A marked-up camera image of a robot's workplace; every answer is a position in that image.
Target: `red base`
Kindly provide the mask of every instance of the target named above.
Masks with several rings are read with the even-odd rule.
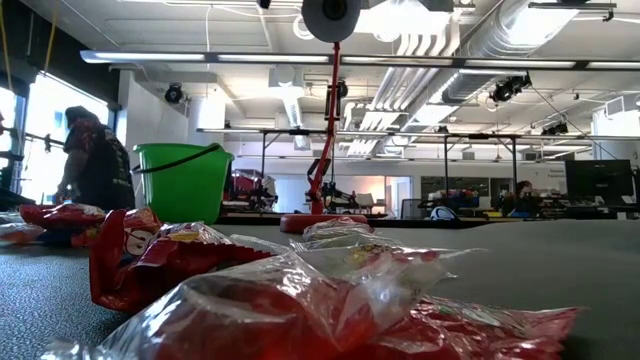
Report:
[[[310,215],[310,214],[287,214],[280,218],[280,231],[289,234],[302,234],[307,227],[319,222],[348,217],[351,220],[366,224],[367,218],[363,215]]]

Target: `green bucket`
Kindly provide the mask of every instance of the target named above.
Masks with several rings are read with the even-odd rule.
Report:
[[[140,155],[145,203],[163,222],[218,219],[229,163],[233,155],[217,144],[141,144]]]

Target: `red stand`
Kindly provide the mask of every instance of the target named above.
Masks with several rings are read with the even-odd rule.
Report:
[[[340,71],[340,43],[333,45],[333,77],[331,79],[331,96],[329,98],[329,124],[327,126],[327,141],[322,149],[322,156],[316,167],[316,173],[313,178],[309,177],[311,188],[307,195],[311,199],[311,215],[308,214],[290,214],[284,215],[280,219],[280,231],[294,234],[302,234],[304,229],[313,224],[327,221],[340,217],[350,217],[354,221],[367,223],[367,218],[362,215],[323,215],[324,204],[322,203],[322,176],[324,175],[324,166],[329,157],[329,150],[333,148],[335,140],[335,114],[338,99],[338,73]]]

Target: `person sitting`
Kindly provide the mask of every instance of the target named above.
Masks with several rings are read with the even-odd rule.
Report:
[[[515,194],[505,197],[502,205],[502,215],[505,217],[536,217],[540,210],[540,198],[533,194],[533,184],[530,181],[520,181],[516,184]]]

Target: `workbench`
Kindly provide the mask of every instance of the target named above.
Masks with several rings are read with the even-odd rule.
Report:
[[[281,244],[277,226],[215,226]],[[437,296],[510,309],[584,306],[565,359],[640,358],[640,222],[553,221],[464,230],[380,228],[407,245],[484,248],[456,262]],[[98,344],[127,319],[93,305],[87,251],[0,245],[0,358],[34,359],[52,336]]]

